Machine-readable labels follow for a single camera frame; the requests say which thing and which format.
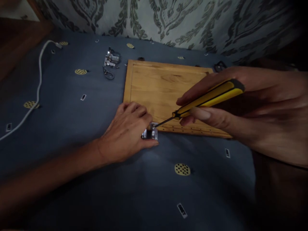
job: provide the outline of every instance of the small printed label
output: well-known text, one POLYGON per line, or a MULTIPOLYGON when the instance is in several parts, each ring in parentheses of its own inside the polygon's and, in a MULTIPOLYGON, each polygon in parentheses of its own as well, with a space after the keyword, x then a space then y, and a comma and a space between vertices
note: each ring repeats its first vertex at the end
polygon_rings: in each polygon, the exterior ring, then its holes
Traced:
POLYGON ((12 130, 12 123, 6 125, 6 132, 10 132, 12 130))
POLYGON ((230 151, 229 151, 229 149, 225 149, 225 152, 226 152, 226 157, 230 158, 230 151))
POLYGON ((182 214, 182 217, 185 219, 186 217, 188 217, 187 213, 185 212, 183 206, 181 203, 179 203, 177 205, 177 208, 179 209, 180 213, 182 214))
POLYGON ((83 95, 80 100, 84 101, 87 95, 83 95))

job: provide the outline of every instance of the forearm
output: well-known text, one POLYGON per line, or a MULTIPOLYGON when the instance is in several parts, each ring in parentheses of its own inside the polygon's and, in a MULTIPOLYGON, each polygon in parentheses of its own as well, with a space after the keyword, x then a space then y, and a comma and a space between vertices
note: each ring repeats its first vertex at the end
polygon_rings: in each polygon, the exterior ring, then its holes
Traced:
POLYGON ((66 182, 101 166, 95 143, 51 160, 0 186, 0 221, 66 182))

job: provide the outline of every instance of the right hand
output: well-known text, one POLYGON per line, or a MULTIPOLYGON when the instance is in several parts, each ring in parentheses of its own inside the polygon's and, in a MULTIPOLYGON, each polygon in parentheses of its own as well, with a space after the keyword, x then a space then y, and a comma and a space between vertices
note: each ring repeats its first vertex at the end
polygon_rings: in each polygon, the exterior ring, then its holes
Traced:
POLYGON ((244 96, 249 95, 265 104, 242 117, 212 107, 193 108, 191 115, 181 120, 181 125, 199 119, 259 153, 308 167, 308 74, 231 67, 203 78, 176 103, 185 105, 230 78, 244 84, 244 96))

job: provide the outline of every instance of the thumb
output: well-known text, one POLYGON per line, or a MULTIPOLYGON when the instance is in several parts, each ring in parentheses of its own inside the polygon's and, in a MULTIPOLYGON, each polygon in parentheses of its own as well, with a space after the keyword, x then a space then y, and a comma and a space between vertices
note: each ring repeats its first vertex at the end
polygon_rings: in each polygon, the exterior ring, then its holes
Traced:
POLYGON ((152 148, 154 146, 158 146, 159 142, 154 139, 144 139, 140 141, 140 148, 145 149, 145 148, 152 148))
POLYGON ((257 121, 235 116, 229 112, 212 107, 194 107, 190 114, 200 121, 221 129, 235 138, 250 139, 258 134, 257 121))

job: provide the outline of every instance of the metal clip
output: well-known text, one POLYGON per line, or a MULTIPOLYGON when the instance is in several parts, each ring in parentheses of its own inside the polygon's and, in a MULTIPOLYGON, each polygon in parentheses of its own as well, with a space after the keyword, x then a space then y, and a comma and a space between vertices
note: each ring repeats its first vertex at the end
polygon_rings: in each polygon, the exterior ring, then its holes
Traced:
POLYGON ((141 138, 142 139, 155 139, 158 140, 158 131, 156 128, 153 128, 156 126, 158 123, 151 123, 150 124, 150 131, 147 129, 142 133, 141 138))
POLYGON ((105 62, 104 62, 104 66, 110 66, 110 67, 114 67, 114 68, 120 68, 119 66, 115 65, 114 63, 110 62, 107 57, 105 58, 105 62))
POLYGON ((115 52, 109 47, 106 58, 109 62, 118 64, 120 62, 121 54, 119 52, 115 52))

